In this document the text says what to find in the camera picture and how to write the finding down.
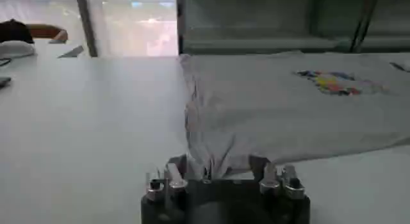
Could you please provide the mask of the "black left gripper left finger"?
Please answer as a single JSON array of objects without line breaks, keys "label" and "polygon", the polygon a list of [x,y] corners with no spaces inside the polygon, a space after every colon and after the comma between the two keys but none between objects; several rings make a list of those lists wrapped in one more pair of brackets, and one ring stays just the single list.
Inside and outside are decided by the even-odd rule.
[{"label": "black left gripper left finger", "polygon": [[156,168],[146,174],[146,194],[150,201],[165,201],[184,192],[187,156],[171,157],[162,169]]}]

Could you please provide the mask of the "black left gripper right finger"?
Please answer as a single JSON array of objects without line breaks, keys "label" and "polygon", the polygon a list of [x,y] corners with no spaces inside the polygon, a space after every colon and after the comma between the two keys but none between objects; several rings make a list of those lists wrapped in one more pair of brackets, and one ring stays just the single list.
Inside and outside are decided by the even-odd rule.
[{"label": "black left gripper right finger", "polygon": [[249,156],[249,166],[262,194],[271,192],[275,196],[285,196],[291,200],[305,198],[305,187],[294,165],[286,164],[278,171],[276,165],[267,158]]}]

